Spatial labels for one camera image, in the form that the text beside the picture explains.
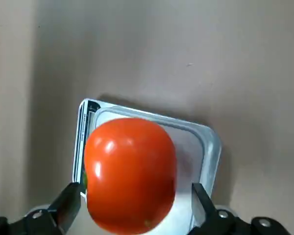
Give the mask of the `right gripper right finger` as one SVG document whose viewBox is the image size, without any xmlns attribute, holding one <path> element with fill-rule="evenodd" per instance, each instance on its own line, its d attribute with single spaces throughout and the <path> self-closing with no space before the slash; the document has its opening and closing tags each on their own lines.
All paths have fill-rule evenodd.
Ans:
<svg viewBox="0 0 294 235">
<path fill-rule="evenodd" d="M 192 184 L 192 212 L 195 219 L 203 219 L 190 235 L 289 235 L 278 221 L 269 217 L 255 217 L 247 223 L 226 209 L 216 209 L 201 183 Z"/>
</svg>

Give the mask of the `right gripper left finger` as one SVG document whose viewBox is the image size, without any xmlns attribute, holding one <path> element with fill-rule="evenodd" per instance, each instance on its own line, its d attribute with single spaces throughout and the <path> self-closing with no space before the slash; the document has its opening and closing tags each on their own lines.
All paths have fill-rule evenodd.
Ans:
<svg viewBox="0 0 294 235">
<path fill-rule="evenodd" d="M 9 223 L 0 216 L 0 235 L 65 235 L 81 207 L 81 184 L 68 184 L 47 209 L 37 209 Z"/>
</svg>

